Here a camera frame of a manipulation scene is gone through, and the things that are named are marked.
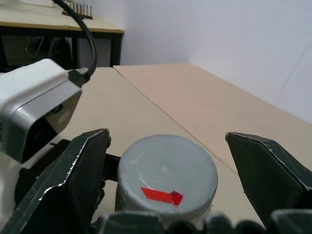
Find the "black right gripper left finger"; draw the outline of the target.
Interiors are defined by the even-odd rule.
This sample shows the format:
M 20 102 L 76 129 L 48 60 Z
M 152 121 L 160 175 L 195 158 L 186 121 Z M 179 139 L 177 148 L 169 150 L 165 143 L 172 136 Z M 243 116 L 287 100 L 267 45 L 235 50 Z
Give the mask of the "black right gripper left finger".
M 98 129 L 72 139 L 38 177 L 0 234 L 87 234 L 103 198 L 111 138 Z

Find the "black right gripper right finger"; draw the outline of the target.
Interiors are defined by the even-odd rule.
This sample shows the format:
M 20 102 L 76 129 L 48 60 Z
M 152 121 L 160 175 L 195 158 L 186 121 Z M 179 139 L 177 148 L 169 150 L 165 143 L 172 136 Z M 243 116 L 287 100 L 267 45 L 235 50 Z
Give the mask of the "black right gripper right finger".
M 244 193 L 265 227 L 275 210 L 312 209 L 312 171 L 276 141 L 235 132 L 225 140 Z

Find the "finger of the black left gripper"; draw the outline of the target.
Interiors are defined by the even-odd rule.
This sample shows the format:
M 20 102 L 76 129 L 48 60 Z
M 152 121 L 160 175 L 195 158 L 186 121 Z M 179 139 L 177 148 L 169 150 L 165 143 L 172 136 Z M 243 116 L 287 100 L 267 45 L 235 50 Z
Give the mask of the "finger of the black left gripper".
M 111 180 L 118 182 L 118 166 L 121 157 L 106 154 L 104 162 L 104 181 Z

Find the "grey cylindrical container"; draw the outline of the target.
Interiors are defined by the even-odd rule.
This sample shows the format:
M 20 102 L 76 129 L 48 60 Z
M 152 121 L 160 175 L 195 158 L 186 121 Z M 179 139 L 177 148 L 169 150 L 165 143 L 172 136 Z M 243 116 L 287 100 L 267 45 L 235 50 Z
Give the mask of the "grey cylindrical container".
M 210 154 L 175 135 L 136 141 L 120 158 L 117 176 L 116 211 L 155 212 L 165 222 L 203 216 L 218 186 Z

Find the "brown wooden peg rack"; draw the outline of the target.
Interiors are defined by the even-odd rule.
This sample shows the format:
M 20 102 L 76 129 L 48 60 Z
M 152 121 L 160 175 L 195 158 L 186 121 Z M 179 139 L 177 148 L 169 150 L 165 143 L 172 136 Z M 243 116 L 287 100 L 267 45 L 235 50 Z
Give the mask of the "brown wooden peg rack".
M 81 19 L 88 19 L 92 20 L 93 19 L 93 8 L 92 5 L 88 5 L 85 3 L 81 3 L 78 1 L 74 0 L 67 0 L 65 2 L 76 14 L 79 15 Z

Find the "wooden table with black frame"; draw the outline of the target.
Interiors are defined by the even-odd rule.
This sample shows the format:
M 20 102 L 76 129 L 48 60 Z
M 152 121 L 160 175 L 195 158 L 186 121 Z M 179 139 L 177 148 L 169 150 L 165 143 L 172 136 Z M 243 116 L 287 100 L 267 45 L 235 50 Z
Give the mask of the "wooden table with black frame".
M 84 23 L 94 38 L 111 41 L 110 66 L 120 65 L 124 30 L 95 17 L 85 19 Z M 0 72 L 10 69 L 5 57 L 2 35 L 70 38 L 74 68 L 78 67 L 78 39 L 86 37 L 77 23 L 69 16 L 63 15 L 57 6 L 45 7 L 0 0 Z

